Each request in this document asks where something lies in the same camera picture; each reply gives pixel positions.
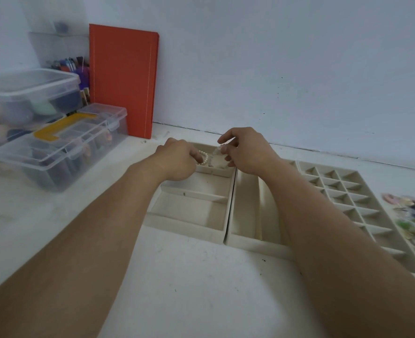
red book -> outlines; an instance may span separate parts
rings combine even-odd
[[[90,98],[125,107],[129,135],[151,138],[159,34],[90,24]]]

yellow handle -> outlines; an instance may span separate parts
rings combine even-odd
[[[37,130],[34,132],[34,136],[38,139],[45,140],[45,141],[55,141],[58,140],[59,137],[55,136],[54,134],[58,133],[59,131],[64,130],[65,128],[75,124],[77,121],[82,119],[94,119],[97,115],[96,114],[89,114],[89,113],[76,113],[70,115],[64,119],[58,120],[45,128]]]

hand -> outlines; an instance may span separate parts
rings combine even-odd
[[[230,167],[236,166],[244,173],[261,176],[268,164],[280,160],[264,136],[251,127],[232,128],[220,136],[218,143],[231,139],[221,147],[221,153],[227,154],[225,160],[230,161]]]
[[[172,137],[165,145],[158,146],[148,159],[157,167],[160,181],[187,179],[195,172],[197,162],[203,162],[203,157],[192,144]]]

table surface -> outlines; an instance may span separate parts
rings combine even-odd
[[[168,137],[216,145],[219,136],[155,123],[152,139],[128,137],[63,193],[39,190],[0,171],[0,284]],[[376,195],[415,196],[414,170],[273,148],[286,159],[356,169]],[[327,334],[293,262],[143,226],[99,337],[194,336]]]

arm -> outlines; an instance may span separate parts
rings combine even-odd
[[[154,191],[165,180],[188,178],[195,159],[202,162],[191,144],[171,138],[131,165],[0,286],[0,337],[96,337]]]
[[[219,139],[230,166],[262,178],[307,290],[334,337],[415,337],[415,278],[273,151],[252,128]]]

